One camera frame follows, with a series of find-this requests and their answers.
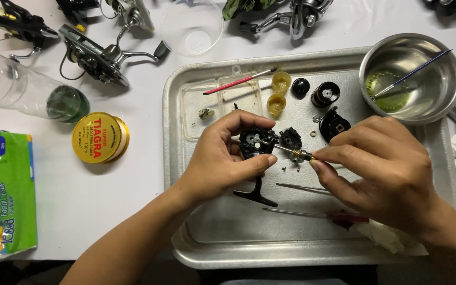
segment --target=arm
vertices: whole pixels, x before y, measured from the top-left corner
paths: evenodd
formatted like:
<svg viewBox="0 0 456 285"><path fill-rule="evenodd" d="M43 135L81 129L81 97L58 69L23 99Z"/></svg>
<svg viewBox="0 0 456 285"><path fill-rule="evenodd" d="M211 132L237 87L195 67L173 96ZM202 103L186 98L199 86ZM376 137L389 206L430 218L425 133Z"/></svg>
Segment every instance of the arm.
<svg viewBox="0 0 456 285"><path fill-rule="evenodd" d="M320 183L346 206L423 243L456 283L456 211L434 190L427 150L392 117L371 117L312 153ZM348 182L326 162L362 177Z"/></svg>
<svg viewBox="0 0 456 285"><path fill-rule="evenodd" d="M237 183L262 175L274 155L242 161L231 137L244 127L272 128L275 122L242 110L207 127L182 177L142 210L89 247L68 271L67 284L134 284L191 211Z"/></svg>

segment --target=green tissue package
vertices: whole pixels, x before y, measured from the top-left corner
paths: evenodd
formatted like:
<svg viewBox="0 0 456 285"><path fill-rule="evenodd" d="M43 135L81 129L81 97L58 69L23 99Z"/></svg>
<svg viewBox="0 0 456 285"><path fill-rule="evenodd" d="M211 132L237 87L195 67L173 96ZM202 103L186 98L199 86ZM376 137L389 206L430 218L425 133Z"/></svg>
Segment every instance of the green tissue package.
<svg viewBox="0 0 456 285"><path fill-rule="evenodd" d="M37 245L31 146L28 134L0 131L0 259Z"/></svg>

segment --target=stainless steel bowl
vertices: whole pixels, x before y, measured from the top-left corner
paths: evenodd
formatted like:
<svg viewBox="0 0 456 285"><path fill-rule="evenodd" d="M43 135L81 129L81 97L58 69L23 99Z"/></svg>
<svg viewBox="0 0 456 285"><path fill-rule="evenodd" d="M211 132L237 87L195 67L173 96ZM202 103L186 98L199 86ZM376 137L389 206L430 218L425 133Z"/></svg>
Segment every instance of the stainless steel bowl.
<svg viewBox="0 0 456 285"><path fill-rule="evenodd" d="M444 44L420 34L398 34L378 42L360 66L363 99L379 115L392 116L403 124L425 125L446 116L456 105L453 52L397 85L390 91L395 96L377 99L376 104L369 95L378 93L444 50L448 50Z"/></svg>

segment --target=person's left hand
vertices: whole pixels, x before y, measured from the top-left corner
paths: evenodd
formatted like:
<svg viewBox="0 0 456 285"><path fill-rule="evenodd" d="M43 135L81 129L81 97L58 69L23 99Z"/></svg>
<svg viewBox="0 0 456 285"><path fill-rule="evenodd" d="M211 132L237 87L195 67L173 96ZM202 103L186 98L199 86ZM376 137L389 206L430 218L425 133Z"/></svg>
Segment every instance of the person's left hand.
<svg viewBox="0 0 456 285"><path fill-rule="evenodd" d="M236 110L205 128L193 157L174 185L191 203L204 202L221 195L239 182L262 175L277 162L272 154L242 160L239 145L231 141L244 128L271 129L276 123L265 117Z"/></svg>

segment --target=metal tray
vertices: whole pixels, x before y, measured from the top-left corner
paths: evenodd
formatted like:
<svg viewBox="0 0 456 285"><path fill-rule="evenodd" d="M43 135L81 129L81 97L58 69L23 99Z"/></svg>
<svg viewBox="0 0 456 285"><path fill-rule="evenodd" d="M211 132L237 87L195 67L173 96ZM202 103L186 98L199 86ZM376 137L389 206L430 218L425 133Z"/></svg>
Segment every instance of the metal tray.
<svg viewBox="0 0 456 285"><path fill-rule="evenodd" d="M163 139L165 189L173 185L184 172L193 153L198 135L215 119L202 122L198 115L199 100L207 100L196 91L196 96L183 96L194 82L210 82L204 88L215 87L216 79L231 74L231 67L239 65L241 72L266 70L279 66L293 79L303 77L311 83L311 91L321 82L332 81L339 85L341 97L334 104L338 113L356 124L375 113L364 103L358 81L358 69L369 47L315 52L289 56L240 59L223 62L200 63L184 66L168 79L163 92ZM267 99L271 96L271 76L259 78L263 113L267 112ZM294 127L302 136L304 149L314 150L327 146L319 135L314 115L327 110L312 105L310 96L299 100L290 91L286 94L287 106L275 131ZM440 196L456 209L456 171L445 119L426 126L409 127L410 131L427 147L434 168L434 185ZM311 137L312 130L318 132ZM319 194L282 188L276 182L307 186L320 186L316 175L307 163L296 171L286 155L275 150L279 161L267 171L263 179L262 194L277 202L279 209L305 212L335 211L344 208L338 200ZM339 174L348 180L354 175L340 165ZM405 260L407 256L394 256L386 249L374 246L356 230L346 231L325 220L296 217L262 211L262 205L233 196L233 189L251 191L254 184L237 185L214 201L197 208L172 238L175 256L187 266L196 269L248 268L272 266L304 266L334 264L375 264ZM410 250L408 255L425 254L423 249Z"/></svg>

